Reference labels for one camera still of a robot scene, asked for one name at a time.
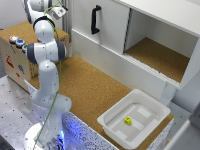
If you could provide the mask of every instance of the white robotic arm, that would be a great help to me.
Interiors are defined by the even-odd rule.
[[[53,100],[59,90],[59,76],[56,65],[52,61],[61,61],[67,54],[64,44],[54,39],[54,23],[50,15],[44,16],[44,10],[52,6],[52,0],[22,0],[29,23],[33,24],[36,37],[41,43],[33,43],[27,46],[26,56],[33,63],[38,64],[40,89],[33,93],[33,103],[51,108]],[[69,111],[72,106],[71,99],[58,94],[46,125],[39,136],[39,147],[48,149],[48,143],[56,139],[63,130],[61,114]],[[30,150],[34,145],[26,145],[25,149]]]

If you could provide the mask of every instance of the green cable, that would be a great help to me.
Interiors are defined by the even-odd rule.
[[[48,10],[52,9],[53,7],[55,7],[58,3],[56,3],[55,5],[53,5],[53,6],[50,7],[50,8],[46,9],[45,12],[44,12],[44,15],[46,15],[46,12],[47,12]],[[50,21],[48,21],[48,22],[51,24],[51,26],[52,26],[52,27],[54,28],[54,30],[56,31],[57,38],[59,39],[58,32],[57,32],[56,28],[53,26],[53,24],[52,24]],[[59,84],[60,84],[60,81],[61,81],[61,61],[59,61],[59,66],[60,66],[60,69],[59,69]],[[44,129],[46,123],[47,123],[47,120],[49,119],[49,116],[50,116],[50,114],[51,114],[51,111],[52,111],[52,109],[53,109],[53,106],[54,106],[54,104],[55,104],[55,102],[56,102],[57,95],[58,95],[58,91],[56,92],[56,95],[55,95],[54,100],[53,100],[53,104],[51,105],[51,108],[50,108],[49,113],[48,113],[48,115],[47,115],[47,118],[46,118],[46,120],[45,120],[45,122],[44,122],[44,125],[42,126],[42,129],[40,130],[40,133],[39,133],[39,135],[38,135],[38,137],[37,137],[37,139],[36,139],[36,142],[35,142],[35,145],[34,145],[34,147],[33,147],[33,150],[35,149],[35,146],[36,146],[36,144],[37,144],[37,142],[38,142],[38,140],[39,140],[39,138],[40,138],[40,135],[42,134],[42,131],[43,131],[43,129]]]

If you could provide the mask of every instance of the black handle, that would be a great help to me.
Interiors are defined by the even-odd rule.
[[[96,28],[96,12],[101,10],[101,7],[96,5],[96,8],[94,8],[92,10],[92,25],[91,25],[91,31],[92,31],[92,34],[96,34],[98,33],[100,30]]]

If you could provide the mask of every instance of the cork surface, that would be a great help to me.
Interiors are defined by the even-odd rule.
[[[68,36],[66,32],[57,27],[56,30],[60,39]],[[15,26],[0,31],[0,37],[2,37],[2,39],[6,40],[7,42],[9,42],[10,36],[12,35],[17,35],[19,39],[25,40],[26,44],[37,43],[37,37],[35,36],[33,25],[28,21],[19,23]]]
[[[37,89],[39,88],[38,77],[29,82]],[[123,148],[104,133],[97,118],[130,92],[131,89],[78,56],[74,55],[62,62],[59,93],[71,98],[72,109],[70,111],[120,150]],[[172,119],[173,116],[169,115],[137,150],[145,150]]]
[[[181,82],[190,60],[149,38],[143,39],[125,53],[178,82]]]

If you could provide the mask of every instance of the cardboard box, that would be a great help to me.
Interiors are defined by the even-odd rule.
[[[67,57],[69,57],[69,35],[59,28],[56,28],[60,40],[67,48]],[[25,90],[28,90],[24,79],[29,81],[38,74],[38,65],[33,65],[26,57],[26,54],[15,45],[10,44],[9,38],[17,35],[25,40],[26,44],[37,43],[37,37],[33,31],[33,25],[28,21],[22,22],[10,28],[0,31],[0,51],[5,67],[6,74],[17,82]]]

